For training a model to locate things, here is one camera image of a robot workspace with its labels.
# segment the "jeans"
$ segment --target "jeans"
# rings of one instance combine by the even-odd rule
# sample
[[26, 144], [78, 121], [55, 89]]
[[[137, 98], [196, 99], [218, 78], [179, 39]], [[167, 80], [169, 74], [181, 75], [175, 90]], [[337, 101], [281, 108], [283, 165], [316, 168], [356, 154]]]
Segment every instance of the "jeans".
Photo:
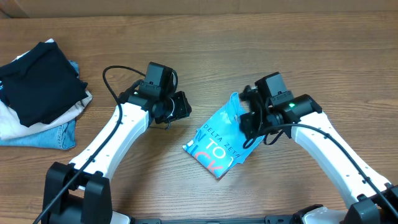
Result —
[[[76, 62], [70, 61], [73, 68], [79, 73], [79, 66]], [[70, 149], [76, 146], [75, 141], [76, 119], [63, 125], [15, 139], [1, 140], [0, 146], [29, 146], [50, 149]]]

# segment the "white cloth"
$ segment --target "white cloth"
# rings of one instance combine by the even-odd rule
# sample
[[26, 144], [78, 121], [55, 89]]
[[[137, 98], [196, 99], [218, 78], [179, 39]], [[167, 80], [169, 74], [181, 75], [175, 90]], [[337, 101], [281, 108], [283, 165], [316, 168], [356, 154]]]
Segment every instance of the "white cloth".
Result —
[[36, 134], [51, 128], [55, 128], [57, 126], [65, 124], [66, 122], [69, 122], [72, 119], [75, 119], [81, 112], [83, 112], [87, 104], [93, 99], [93, 96], [88, 90], [86, 90], [86, 94], [86, 98], [77, 102], [67, 112], [65, 112], [63, 115], [61, 115], [50, 124], [36, 123], [29, 128], [21, 125], [17, 113], [10, 107], [6, 106], [2, 101], [0, 101], [0, 139], [8, 140]]

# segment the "wooden tabletop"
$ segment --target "wooden tabletop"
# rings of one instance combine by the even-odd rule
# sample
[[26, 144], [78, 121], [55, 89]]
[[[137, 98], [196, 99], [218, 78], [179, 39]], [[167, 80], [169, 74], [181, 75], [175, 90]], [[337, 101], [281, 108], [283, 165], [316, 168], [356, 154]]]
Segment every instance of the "wooden tabletop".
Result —
[[[0, 65], [53, 38], [80, 65], [94, 98], [69, 151], [0, 147], [0, 223], [32, 223], [44, 179], [100, 132], [115, 102], [109, 65], [174, 68], [191, 116], [170, 131], [149, 129], [111, 183], [113, 208], [137, 218], [232, 218], [293, 213], [322, 203], [345, 209], [318, 164], [293, 140], [261, 144], [217, 180], [182, 145], [234, 91], [279, 71], [295, 96], [309, 94], [376, 171], [398, 182], [398, 13], [296, 13], [0, 20]], [[138, 75], [109, 71], [116, 93]]]

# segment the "black folded shirt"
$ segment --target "black folded shirt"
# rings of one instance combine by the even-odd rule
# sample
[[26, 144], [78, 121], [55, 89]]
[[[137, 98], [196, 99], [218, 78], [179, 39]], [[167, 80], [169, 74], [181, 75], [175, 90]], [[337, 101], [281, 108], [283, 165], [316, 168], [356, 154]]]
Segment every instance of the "black folded shirt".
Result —
[[87, 97], [87, 83], [77, 76], [55, 42], [40, 42], [20, 59], [0, 67], [4, 101], [27, 127], [49, 124]]

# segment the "pile of clothes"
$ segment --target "pile of clothes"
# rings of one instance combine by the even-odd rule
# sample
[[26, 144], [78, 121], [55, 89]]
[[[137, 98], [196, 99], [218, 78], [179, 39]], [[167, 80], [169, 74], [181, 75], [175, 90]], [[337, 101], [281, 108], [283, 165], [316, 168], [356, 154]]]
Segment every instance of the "pile of clothes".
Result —
[[76, 117], [93, 99], [52, 39], [0, 67], [0, 146], [75, 147]]

